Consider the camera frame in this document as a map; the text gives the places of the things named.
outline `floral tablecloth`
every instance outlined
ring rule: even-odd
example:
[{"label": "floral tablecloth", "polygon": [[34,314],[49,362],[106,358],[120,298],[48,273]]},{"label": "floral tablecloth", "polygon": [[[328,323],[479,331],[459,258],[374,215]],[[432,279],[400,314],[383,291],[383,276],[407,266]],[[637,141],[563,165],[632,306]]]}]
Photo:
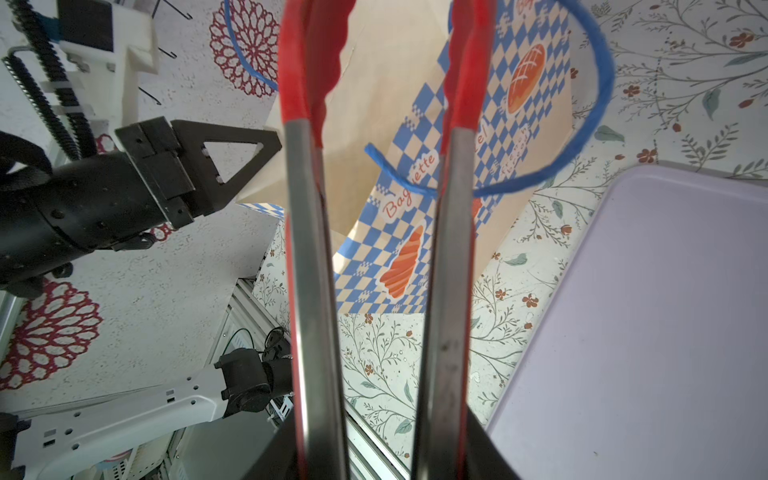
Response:
[{"label": "floral tablecloth", "polygon": [[[673,164],[753,183],[768,179],[767,0],[586,3],[614,51],[614,96],[593,141],[536,189],[475,284],[468,402],[484,423],[601,196],[622,171]],[[571,24],[578,128],[593,105],[596,72],[584,33]],[[287,326],[285,269],[284,231],[278,228],[254,292]],[[406,465],[422,327],[421,315],[339,318],[344,394]]]}]

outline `metal hook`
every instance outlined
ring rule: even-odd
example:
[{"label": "metal hook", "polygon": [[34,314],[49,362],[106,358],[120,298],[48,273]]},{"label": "metal hook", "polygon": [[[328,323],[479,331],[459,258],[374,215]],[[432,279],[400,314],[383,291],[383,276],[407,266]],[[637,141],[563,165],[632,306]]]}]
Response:
[{"label": "metal hook", "polygon": [[166,55],[168,55],[168,56],[169,56],[169,57],[171,57],[171,58],[178,58],[178,57],[176,56],[176,54],[175,54],[175,53],[173,53],[172,51],[165,51],[165,50],[163,50],[163,49],[162,49],[162,48],[160,48],[160,47],[157,47],[157,50],[160,50],[160,51],[162,51],[163,53],[165,53]]},{"label": "metal hook", "polygon": [[[159,7],[159,6],[160,6],[160,1],[161,1],[161,0],[157,0],[157,2],[155,2],[155,4],[154,4],[154,10],[152,10],[152,18],[154,18],[154,14],[156,14],[156,13],[157,13],[157,7]],[[176,13],[178,13],[178,14],[179,14],[179,15],[181,15],[182,17],[186,18],[187,20],[191,20],[191,19],[192,19],[192,15],[190,15],[190,14],[188,14],[188,13],[185,13],[185,12],[182,12],[181,10],[179,10],[178,8],[176,8],[176,5],[174,5],[174,4],[172,4],[172,3],[170,3],[168,0],[162,0],[162,1],[163,1],[163,2],[165,2],[165,3],[167,3],[167,4],[168,4],[168,5],[169,5],[169,6],[170,6],[170,7],[171,7],[173,10],[175,10],[175,11],[176,11]]]},{"label": "metal hook", "polygon": [[142,87],[139,87],[139,90],[141,91],[141,93],[147,95],[149,98],[154,100],[154,103],[156,103],[158,105],[162,105],[162,103],[160,103],[159,100],[157,100],[151,93],[149,93],[148,91],[144,90]]}]

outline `red flower pattern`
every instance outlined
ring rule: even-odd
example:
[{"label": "red flower pattern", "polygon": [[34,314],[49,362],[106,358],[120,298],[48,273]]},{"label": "red flower pattern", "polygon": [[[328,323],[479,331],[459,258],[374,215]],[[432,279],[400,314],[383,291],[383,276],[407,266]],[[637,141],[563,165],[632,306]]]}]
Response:
[{"label": "red flower pattern", "polygon": [[[248,62],[265,78],[277,81],[277,35],[280,26],[275,16],[263,5],[251,0],[227,0],[230,3],[232,29],[237,44]],[[210,30],[210,48],[221,73],[235,88],[248,95],[269,97],[273,90],[248,74],[232,48],[227,24],[224,21],[224,3],[214,12]]]},{"label": "red flower pattern", "polygon": [[100,154],[108,154],[111,151],[116,151],[118,146],[114,144],[114,140],[107,134],[101,134],[96,137],[96,151]]},{"label": "red flower pattern", "polygon": [[175,231],[176,230],[174,230],[171,225],[163,223],[159,227],[154,227],[149,230],[149,233],[152,233],[154,237],[157,238],[158,242],[164,242],[165,240],[168,240],[168,237]]},{"label": "red flower pattern", "polygon": [[0,366],[0,390],[17,389],[67,368],[98,336],[99,305],[69,282],[45,280],[43,294],[24,305],[8,355]]}]

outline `blue cord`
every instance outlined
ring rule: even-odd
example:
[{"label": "blue cord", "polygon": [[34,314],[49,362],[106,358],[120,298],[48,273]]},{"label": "blue cord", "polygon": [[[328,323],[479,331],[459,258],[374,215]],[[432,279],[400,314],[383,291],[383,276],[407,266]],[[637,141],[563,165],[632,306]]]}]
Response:
[{"label": "blue cord", "polygon": [[[504,180],[486,187],[480,187],[474,192],[475,198],[487,197],[488,195],[513,194],[514,192],[519,192],[520,190],[525,190],[526,188],[541,184],[549,178],[554,177],[560,170],[565,168],[566,165],[571,163],[579,153],[581,153],[581,149],[584,148],[594,131],[597,130],[598,124],[608,107],[608,103],[611,101],[611,94],[614,90],[614,79],[616,76],[614,73],[614,58],[605,42],[605,37],[600,31],[600,26],[587,9],[581,6],[578,0],[558,0],[558,2],[560,2],[571,15],[578,20],[592,44],[594,63],[598,68],[598,98],[594,103],[592,111],[587,115],[587,118],[584,119],[581,128],[571,137],[568,144],[565,145],[563,150],[551,164],[530,174]],[[384,158],[384,155],[373,146],[373,144],[368,144],[366,146],[366,153],[377,165],[392,177],[398,185],[417,194],[430,197],[437,196],[436,189],[415,185],[408,181],[407,178],[401,176]]]},{"label": "blue cord", "polygon": [[232,16],[230,15],[230,0],[224,0],[224,23],[227,24],[227,31],[230,34],[230,40],[232,41],[232,48],[235,49],[237,57],[240,59],[240,64],[245,68],[245,71],[251,77],[255,77],[257,80],[261,80],[267,87],[277,91],[277,84],[271,81],[269,78],[264,77],[261,73],[248,62],[248,59],[243,55],[243,51],[240,50],[240,46],[237,44],[237,37],[235,37],[235,31],[232,29]]}]

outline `lavender plastic tray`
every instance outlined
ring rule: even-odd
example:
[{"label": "lavender plastic tray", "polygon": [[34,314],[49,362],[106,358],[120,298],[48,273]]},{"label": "lavender plastic tray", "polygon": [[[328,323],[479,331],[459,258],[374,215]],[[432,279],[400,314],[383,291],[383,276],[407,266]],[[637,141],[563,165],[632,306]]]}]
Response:
[{"label": "lavender plastic tray", "polygon": [[488,432],[524,480],[768,478],[768,189],[622,174]]}]

